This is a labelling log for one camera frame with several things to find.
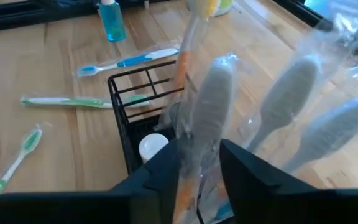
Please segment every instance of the black wire basket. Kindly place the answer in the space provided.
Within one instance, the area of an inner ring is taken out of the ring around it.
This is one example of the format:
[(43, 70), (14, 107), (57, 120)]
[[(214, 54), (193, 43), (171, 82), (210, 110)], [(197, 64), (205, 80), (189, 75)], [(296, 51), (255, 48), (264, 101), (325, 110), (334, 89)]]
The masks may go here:
[[(158, 125), (159, 114), (155, 114), (158, 111), (163, 109), (163, 106), (151, 108), (148, 110), (142, 110), (139, 113), (128, 114), (126, 108), (128, 106), (145, 102), (145, 101), (152, 101), (159, 98), (164, 98), (167, 95), (172, 93), (176, 93), (182, 91), (183, 89), (173, 89), (169, 91), (163, 91), (162, 93), (157, 93), (156, 86), (161, 85), (163, 83), (167, 83), (170, 81), (169, 78), (164, 78), (161, 80), (153, 81), (150, 76), (150, 70), (161, 68), (161, 67), (168, 67), (173, 66), (176, 61), (170, 61), (165, 63), (159, 63), (156, 65), (131, 70), (129, 72), (119, 73), (117, 75), (112, 75), (108, 78), (108, 85), (109, 91), (111, 95), (111, 101), (114, 108), (114, 112), (116, 115), (117, 126), (119, 135), (121, 138), (122, 150), (124, 151), (124, 157), (126, 161), (127, 171), (128, 174), (133, 173), (136, 171), (141, 165), (143, 165), (142, 159), (139, 154), (138, 146), (140, 141), (148, 134), (152, 133), (159, 133), (163, 134), (167, 137), (168, 140), (172, 140), (175, 137), (175, 133), (173, 132), (173, 128), (165, 128), (161, 129), (160, 131), (154, 131), (154, 127)], [(117, 79), (124, 76), (131, 76), (136, 73), (145, 73), (147, 75), (148, 82), (132, 86), (130, 88), (120, 89), (117, 85)], [(141, 99), (132, 101), (130, 103), (123, 103), (122, 94), (128, 93), (130, 91), (137, 91), (144, 88), (151, 88), (152, 95)], [(146, 118), (138, 119), (135, 121), (131, 121), (132, 119), (136, 119), (138, 117)]]

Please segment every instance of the blue toothbrush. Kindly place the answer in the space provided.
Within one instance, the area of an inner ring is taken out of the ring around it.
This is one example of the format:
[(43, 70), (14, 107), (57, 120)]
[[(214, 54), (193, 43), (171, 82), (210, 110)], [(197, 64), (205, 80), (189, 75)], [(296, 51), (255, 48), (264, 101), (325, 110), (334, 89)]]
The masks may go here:
[(142, 54), (140, 56), (125, 59), (118, 63), (103, 66), (103, 67), (99, 67), (97, 65), (85, 65), (84, 67), (81, 67), (80, 69), (78, 69), (77, 75), (79, 77), (92, 76), (92, 75), (96, 75), (98, 72), (101, 72), (101, 71), (133, 66), (133, 65), (140, 64), (140, 63), (149, 62), (152, 60), (157, 60), (160, 58), (172, 56), (172, 55), (177, 54), (178, 52), (179, 52), (179, 49), (168, 48), (168, 49), (163, 49), (163, 50), (157, 50), (157, 51), (147, 53), (147, 54)]

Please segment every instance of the white cap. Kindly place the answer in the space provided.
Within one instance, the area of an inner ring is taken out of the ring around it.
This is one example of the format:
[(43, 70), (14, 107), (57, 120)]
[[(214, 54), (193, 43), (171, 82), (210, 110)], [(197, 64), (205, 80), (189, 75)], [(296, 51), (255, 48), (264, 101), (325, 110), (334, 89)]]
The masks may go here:
[(168, 144), (168, 139), (162, 134), (154, 133), (144, 137), (139, 143), (139, 154), (143, 163), (149, 161), (166, 144)]
[(116, 0), (102, 0), (101, 3), (104, 5), (114, 4)]

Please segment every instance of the blue liquid bottle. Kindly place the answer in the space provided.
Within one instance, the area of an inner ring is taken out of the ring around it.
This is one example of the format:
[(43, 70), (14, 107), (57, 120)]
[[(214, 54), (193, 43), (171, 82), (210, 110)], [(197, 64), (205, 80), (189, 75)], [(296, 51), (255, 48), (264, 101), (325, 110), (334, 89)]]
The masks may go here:
[(119, 4), (115, 0), (102, 0), (99, 11), (107, 39), (112, 42), (125, 39), (124, 21)]

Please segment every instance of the green toothbrush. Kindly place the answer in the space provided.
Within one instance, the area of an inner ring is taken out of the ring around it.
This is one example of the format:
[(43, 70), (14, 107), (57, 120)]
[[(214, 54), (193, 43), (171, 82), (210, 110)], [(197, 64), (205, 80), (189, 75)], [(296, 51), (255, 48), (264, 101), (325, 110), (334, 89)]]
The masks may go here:
[(4, 190), (8, 180), (12, 177), (13, 173), (23, 161), (26, 155), (34, 151), (41, 140), (42, 130), (40, 128), (33, 129), (21, 142), (21, 149), (19, 156), (11, 165), (9, 170), (0, 178), (0, 193)]
[[(128, 96), (124, 99), (123, 103), (133, 102), (135, 100), (141, 100), (146, 98), (147, 95), (139, 94)], [(106, 100), (96, 99), (96, 98), (69, 98), (69, 97), (37, 97), (37, 98), (21, 98), (20, 102), (26, 106), (85, 106), (93, 108), (112, 108), (112, 103), (107, 102)], [(135, 108), (140, 106), (149, 105), (149, 101), (137, 103), (130, 105), (128, 107)]]

